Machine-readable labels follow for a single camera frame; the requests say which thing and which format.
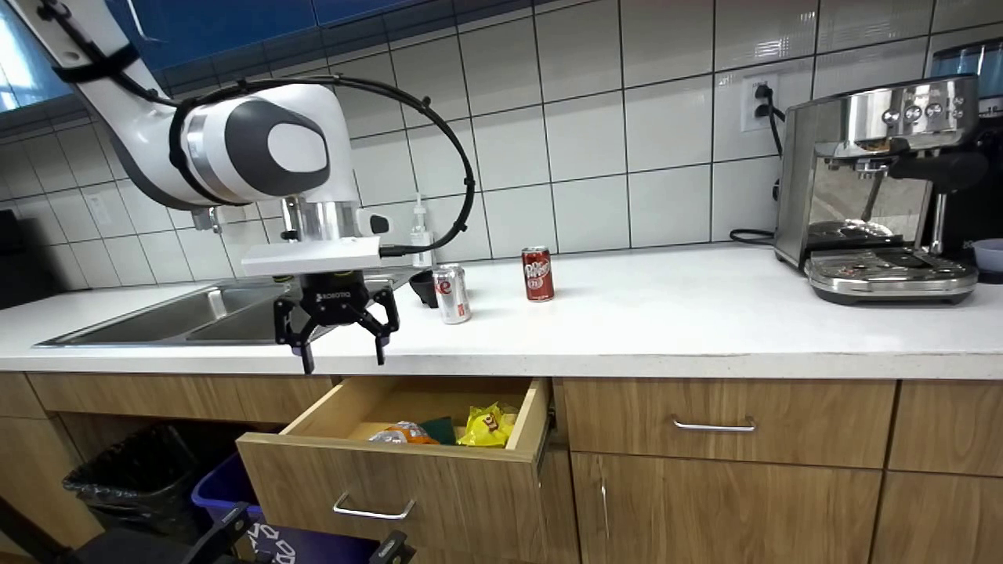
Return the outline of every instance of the white countertop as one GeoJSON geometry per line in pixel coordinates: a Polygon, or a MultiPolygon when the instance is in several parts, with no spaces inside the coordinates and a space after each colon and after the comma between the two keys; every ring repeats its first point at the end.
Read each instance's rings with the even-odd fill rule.
{"type": "MultiPolygon", "coordinates": [[[[1003,379],[1003,284],[977,284],[966,304],[848,307],[816,298],[771,249],[559,256],[555,284],[555,300],[529,304],[517,259],[474,262],[463,326],[401,289],[387,366],[351,326],[314,343],[316,372],[1003,379]]],[[[0,311],[0,372],[302,372],[280,346],[38,349],[183,293],[191,284],[0,311]]]]}

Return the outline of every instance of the stainless steel sink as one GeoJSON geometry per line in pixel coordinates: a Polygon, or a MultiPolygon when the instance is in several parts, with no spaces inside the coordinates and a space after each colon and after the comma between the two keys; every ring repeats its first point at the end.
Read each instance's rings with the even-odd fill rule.
{"type": "Polygon", "coordinates": [[[281,284],[207,284],[41,346],[276,346],[272,300],[281,294],[281,284]]]}

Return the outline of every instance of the blue bin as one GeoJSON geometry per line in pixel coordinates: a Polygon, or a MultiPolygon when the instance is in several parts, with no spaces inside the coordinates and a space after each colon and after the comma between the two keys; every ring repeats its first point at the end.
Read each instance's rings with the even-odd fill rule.
{"type": "Polygon", "coordinates": [[[249,503],[255,561],[272,564],[367,564],[375,543],[286,529],[264,522],[243,459],[229,459],[191,490],[191,503],[205,507],[218,522],[234,503],[249,503]]]}

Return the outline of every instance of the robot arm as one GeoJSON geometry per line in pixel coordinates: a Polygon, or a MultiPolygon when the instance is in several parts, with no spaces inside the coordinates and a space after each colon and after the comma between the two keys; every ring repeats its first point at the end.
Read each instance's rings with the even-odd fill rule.
{"type": "Polygon", "coordinates": [[[103,0],[6,0],[47,47],[56,74],[74,83],[111,125],[129,180],[177,211],[245,207],[286,202],[290,243],[243,256],[249,276],[298,276],[302,300],[276,300],[276,343],[291,346],[303,372],[314,369],[316,326],[363,326],[375,359],[397,329],[393,289],[367,289],[363,270],[389,270],[393,256],[444,249],[466,230],[474,166],[439,113],[393,86],[363,77],[267,83],[218,90],[202,101],[169,101],[129,47],[103,0]],[[362,87],[424,113],[455,145],[463,164],[463,207],[433,243],[381,243],[355,227],[357,191],[341,102],[332,87],[362,87]]]}

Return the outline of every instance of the electrical outlet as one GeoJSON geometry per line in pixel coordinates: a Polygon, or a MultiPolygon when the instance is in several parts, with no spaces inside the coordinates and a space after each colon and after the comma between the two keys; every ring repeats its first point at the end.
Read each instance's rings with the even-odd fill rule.
{"type": "Polygon", "coordinates": [[[778,77],[778,74],[753,74],[753,77],[744,77],[744,86],[739,86],[739,102],[744,102],[744,109],[739,109],[739,131],[768,130],[768,118],[756,118],[756,108],[761,102],[761,101],[756,101],[756,87],[759,87],[759,86],[775,87],[775,101],[778,101],[778,95],[780,95],[780,77],[778,77]]]}

